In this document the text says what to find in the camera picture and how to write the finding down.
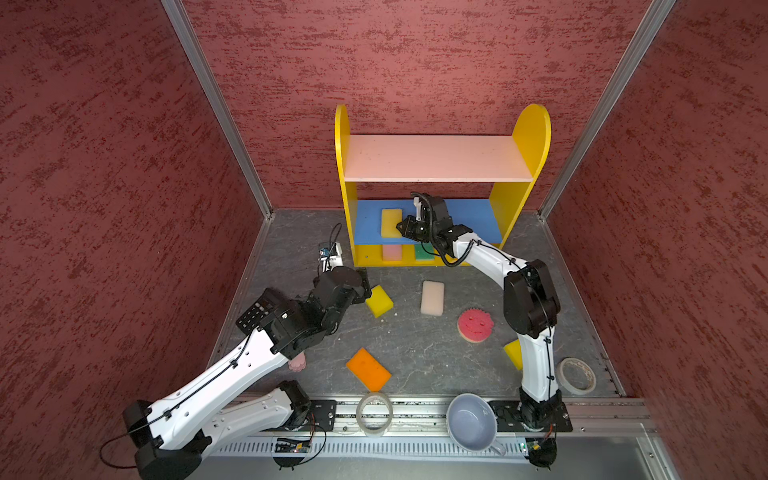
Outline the long yellow sponge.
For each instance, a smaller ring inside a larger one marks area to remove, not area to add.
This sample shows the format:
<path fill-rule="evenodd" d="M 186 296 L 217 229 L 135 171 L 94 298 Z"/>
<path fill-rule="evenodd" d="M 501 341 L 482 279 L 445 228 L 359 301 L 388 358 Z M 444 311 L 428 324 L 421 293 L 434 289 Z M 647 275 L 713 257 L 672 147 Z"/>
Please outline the long yellow sponge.
<path fill-rule="evenodd" d="M 380 235 L 383 239 L 397 239 L 402 235 L 397 225 L 403 220 L 401 209 L 382 209 Z"/>

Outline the small yellow square sponge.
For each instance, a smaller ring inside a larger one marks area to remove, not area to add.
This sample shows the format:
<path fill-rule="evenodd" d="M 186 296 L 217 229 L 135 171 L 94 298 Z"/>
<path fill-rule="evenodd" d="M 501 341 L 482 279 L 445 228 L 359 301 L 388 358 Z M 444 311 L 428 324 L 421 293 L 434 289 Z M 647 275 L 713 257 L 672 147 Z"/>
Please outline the small yellow square sponge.
<path fill-rule="evenodd" d="M 375 318 L 380 318 L 394 307 L 393 300 L 380 285 L 372 288 L 371 296 L 365 300 L 365 304 Z"/>

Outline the green sponge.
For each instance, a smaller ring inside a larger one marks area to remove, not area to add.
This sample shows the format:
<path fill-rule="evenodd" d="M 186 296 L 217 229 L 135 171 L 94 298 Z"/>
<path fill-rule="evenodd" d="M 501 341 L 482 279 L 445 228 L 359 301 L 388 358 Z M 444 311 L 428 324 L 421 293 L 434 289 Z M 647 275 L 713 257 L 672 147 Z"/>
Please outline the green sponge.
<path fill-rule="evenodd" d="M 414 246 L 414 258 L 416 261 L 432 261 L 437 254 L 430 243 L 420 243 Z"/>

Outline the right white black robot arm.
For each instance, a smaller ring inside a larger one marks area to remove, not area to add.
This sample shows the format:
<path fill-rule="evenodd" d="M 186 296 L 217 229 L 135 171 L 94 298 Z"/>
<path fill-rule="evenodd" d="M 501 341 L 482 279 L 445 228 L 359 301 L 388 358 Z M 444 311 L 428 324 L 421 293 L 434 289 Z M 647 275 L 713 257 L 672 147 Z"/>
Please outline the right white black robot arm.
<path fill-rule="evenodd" d="M 416 213 L 397 224 L 399 233 L 430 243 L 444 265 L 467 263 L 502 288 L 504 318 L 522 353 L 519 421 L 531 431 L 548 429 L 562 404 L 553 348 L 561 304 L 546 263 L 518 259 L 454 223 L 440 197 L 418 192 L 411 197 Z"/>

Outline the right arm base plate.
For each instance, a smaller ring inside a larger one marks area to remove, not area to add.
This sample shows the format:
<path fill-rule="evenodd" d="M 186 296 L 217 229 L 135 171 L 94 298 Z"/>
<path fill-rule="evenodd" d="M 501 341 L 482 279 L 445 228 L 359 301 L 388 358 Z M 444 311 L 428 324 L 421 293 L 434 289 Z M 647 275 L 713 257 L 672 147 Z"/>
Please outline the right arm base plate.
<path fill-rule="evenodd" d="M 489 401 L 494 414 L 497 418 L 497 429 L 499 433 L 532 433 L 544 434 L 549 431 L 550 422 L 545 424 L 543 430 L 532 430 L 526 427 L 519 415 L 519 400 L 492 400 Z M 552 420 L 554 422 L 553 430 L 557 433 L 571 433 L 573 425 L 569 412 L 564 403 L 560 403 L 554 410 Z"/>

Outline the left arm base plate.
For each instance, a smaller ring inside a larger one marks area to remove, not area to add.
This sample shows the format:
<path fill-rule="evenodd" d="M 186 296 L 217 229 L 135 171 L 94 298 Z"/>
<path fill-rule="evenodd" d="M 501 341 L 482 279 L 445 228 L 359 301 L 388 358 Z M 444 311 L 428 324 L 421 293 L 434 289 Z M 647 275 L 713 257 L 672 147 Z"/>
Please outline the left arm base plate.
<path fill-rule="evenodd" d="M 288 420 L 278 430 L 286 432 L 312 432 L 317 425 L 325 430 L 332 430 L 336 417 L 336 400 L 310 400 L 298 410 L 294 410 Z"/>

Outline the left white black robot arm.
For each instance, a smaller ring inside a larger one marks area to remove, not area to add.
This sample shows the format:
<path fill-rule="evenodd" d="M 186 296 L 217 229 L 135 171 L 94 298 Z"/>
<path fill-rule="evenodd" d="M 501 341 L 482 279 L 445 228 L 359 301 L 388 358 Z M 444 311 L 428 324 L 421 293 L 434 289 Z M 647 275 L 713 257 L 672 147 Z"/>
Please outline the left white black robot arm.
<path fill-rule="evenodd" d="M 304 300 L 267 288 L 237 320 L 244 339 L 184 387 L 123 412 L 143 479 L 185 479 L 216 448 L 249 434 L 301 427 L 311 401 L 295 381 L 264 396 L 233 401 L 248 387 L 333 334 L 346 310 L 371 296 L 363 269 L 336 266 L 320 274 Z"/>

